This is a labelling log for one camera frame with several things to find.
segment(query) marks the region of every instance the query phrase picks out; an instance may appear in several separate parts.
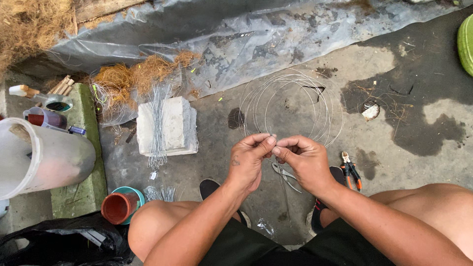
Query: hand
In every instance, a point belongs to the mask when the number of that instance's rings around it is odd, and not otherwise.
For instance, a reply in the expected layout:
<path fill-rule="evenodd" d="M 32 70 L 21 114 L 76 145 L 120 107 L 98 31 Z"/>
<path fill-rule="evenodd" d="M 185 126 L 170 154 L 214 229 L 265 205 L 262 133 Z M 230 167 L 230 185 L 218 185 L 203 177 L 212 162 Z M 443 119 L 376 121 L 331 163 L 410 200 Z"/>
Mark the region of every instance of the hand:
<path fill-rule="evenodd" d="M 336 181 L 330 173 L 325 147 L 301 135 L 284 138 L 276 143 L 272 153 L 279 163 L 287 162 L 299 184 L 313 195 L 321 196 Z"/>
<path fill-rule="evenodd" d="M 261 182 L 261 162 L 271 157 L 275 145 L 276 138 L 269 133 L 249 135 L 233 145 L 225 183 L 242 189 L 245 195 L 255 191 Z"/>

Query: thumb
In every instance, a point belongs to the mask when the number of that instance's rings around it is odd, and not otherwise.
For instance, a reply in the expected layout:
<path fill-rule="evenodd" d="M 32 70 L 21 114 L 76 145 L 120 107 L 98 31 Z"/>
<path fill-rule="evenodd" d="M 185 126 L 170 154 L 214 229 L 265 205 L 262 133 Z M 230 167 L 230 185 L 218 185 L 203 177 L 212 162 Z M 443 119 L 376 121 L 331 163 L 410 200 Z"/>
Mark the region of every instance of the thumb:
<path fill-rule="evenodd" d="M 254 148 L 253 151 L 257 157 L 263 157 L 266 153 L 270 152 L 274 146 L 276 146 L 276 138 L 269 136 Z"/>
<path fill-rule="evenodd" d="M 274 147 L 272 153 L 277 157 L 281 158 L 283 161 L 286 161 L 289 165 L 294 165 L 298 161 L 299 155 L 291 152 L 288 148 L 285 147 Z"/>

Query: black shoe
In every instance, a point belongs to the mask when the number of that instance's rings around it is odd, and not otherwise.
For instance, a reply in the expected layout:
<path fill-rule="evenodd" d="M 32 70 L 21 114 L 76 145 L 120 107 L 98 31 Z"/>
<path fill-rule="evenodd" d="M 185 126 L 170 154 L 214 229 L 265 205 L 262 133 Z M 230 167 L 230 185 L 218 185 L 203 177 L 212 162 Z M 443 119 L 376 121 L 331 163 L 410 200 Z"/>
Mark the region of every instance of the black shoe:
<path fill-rule="evenodd" d="M 207 197 L 209 197 L 217 188 L 220 187 L 220 184 L 210 178 L 204 179 L 201 181 L 199 184 L 199 190 L 201 192 L 201 199 L 205 200 Z M 240 216 L 241 223 L 245 225 L 248 228 L 251 228 L 251 221 L 248 215 L 246 213 L 237 210 L 237 214 Z"/>
<path fill-rule="evenodd" d="M 330 173 L 338 183 L 345 185 L 345 176 L 343 175 L 343 171 L 340 167 L 330 166 Z M 316 198 L 315 206 L 309 212 L 306 219 L 307 229 L 312 236 L 316 236 L 324 229 L 320 223 L 320 213 L 325 208 L 327 208 L 327 206 L 325 206 L 325 204 Z"/>

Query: yellow-green twine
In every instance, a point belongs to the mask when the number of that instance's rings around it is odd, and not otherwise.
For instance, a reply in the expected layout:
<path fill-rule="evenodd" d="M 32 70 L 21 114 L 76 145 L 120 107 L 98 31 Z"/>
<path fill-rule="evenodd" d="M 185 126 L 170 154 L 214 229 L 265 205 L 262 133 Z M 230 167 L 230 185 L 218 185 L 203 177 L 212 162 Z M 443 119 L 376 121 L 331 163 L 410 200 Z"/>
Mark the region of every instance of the yellow-green twine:
<path fill-rule="evenodd" d="M 97 88 L 95 87 L 95 85 L 92 85 L 92 87 L 94 88 L 95 98 L 96 98 L 97 100 L 99 100 L 99 101 L 102 102 L 102 103 L 104 103 L 105 101 L 107 101 L 107 97 L 105 97 L 105 100 L 103 100 L 103 101 L 102 101 L 101 99 L 99 99 L 99 98 L 97 97 Z"/>

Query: wire cutter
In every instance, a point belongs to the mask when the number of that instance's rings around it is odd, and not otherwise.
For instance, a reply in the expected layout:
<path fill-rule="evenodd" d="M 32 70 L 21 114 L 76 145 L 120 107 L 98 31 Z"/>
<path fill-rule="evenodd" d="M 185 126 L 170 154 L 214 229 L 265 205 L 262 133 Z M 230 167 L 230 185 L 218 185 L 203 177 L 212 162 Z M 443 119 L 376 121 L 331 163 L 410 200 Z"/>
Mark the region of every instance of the wire cutter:
<path fill-rule="evenodd" d="M 355 180 L 355 185 L 358 191 L 360 191 L 362 189 L 361 178 L 359 177 L 358 172 L 355 170 L 356 164 L 350 161 L 350 158 L 348 157 L 348 153 L 346 151 L 342 152 L 342 158 L 343 158 L 343 164 L 342 166 L 340 166 L 340 168 L 342 168 L 343 175 L 346 178 L 347 187 L 349 187 L 350 189 L 353 189 L 353 187 L 351 186 L 351 180 L 350 180 L 350 176 L 353 176 Z"/>
<path fill-rule="evenodd" d="M 274 169 L 274 171 L 276 171 L 278 174 L 280 174 L 282 176 L 282 178 L 284 178 L 284 181 L 286 181 L 286 183 L 289 184 L 289 186 L 294 189 L 295 191 L 299 192 L 299 193 L 302 193 L 300 192 L 299 190 L 297 190 L 297 188 L 295 188 L 291 183 L 289 183 L 289 180 L 287 177 L 292 177 L 293 179 L 297 180 L 295 176 L 291 175 L 290 173 L 288 173 L 286 170 L 284 170 L 282 167 L 281 167 L 281 164 L 278 164 L 278 163 L 272 163 L 272 168 Z"/>

